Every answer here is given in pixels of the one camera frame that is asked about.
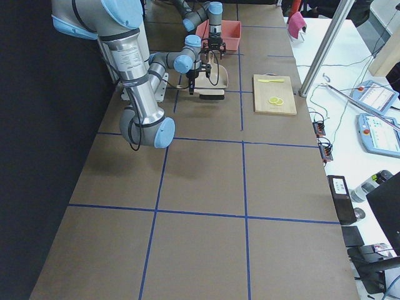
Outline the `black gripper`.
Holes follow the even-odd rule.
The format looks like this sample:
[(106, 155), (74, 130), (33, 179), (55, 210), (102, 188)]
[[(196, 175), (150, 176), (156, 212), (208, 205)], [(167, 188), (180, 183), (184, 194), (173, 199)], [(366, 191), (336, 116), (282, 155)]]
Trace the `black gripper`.
[(204, 73), (207, 78), (210, 78), (211, 68), (212, 67), (209, 63), (202, 63), (198, 61), (195, 62), (194, 67), (186, 73), (186, 77), (189, 79), (188, 89), (190, 95), (194, 94), (194, 80), (198, 78), (201, 73)]
[(221, 37), (207, 37), (202, 39), (201, 47), (201, 61), (207, 61), (207, 54), (210, 51), (218, 51), (220, 53), (220, 59), (222, 59), (226, 53), (226, 44)]

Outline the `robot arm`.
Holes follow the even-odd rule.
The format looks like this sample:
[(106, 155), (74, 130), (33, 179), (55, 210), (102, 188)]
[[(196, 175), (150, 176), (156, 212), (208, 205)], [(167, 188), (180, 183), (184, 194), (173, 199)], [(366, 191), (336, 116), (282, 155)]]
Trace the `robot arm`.
[(223, 4), (217, 1), (206, 1), (198, 9), (192, 9), (186, 1), (171, 1), (182, 18), (182, 24), (189, 33), (194, 32), (202, 23), (208, 23), (208, 35), (189, 34), (185, 37), (184, 47), (176, 56), (174, 63), (191, 69), (197, 56), (201, 53), (217, 51), (220, 58), (226, 52), (222, 39)]
[(120, 131), (131, 148), (168, 147), (175, 123), (158, 106), (156, 91), (168, 69), (187, 74), (199, 66), (201, 38), (186, 36), (179, 52), (149, 54), (140, 1), (52, 1), (56, 30), (77, 38), (100, 40), (111, 53), (110, 67), (120, 78), (130, 105)]

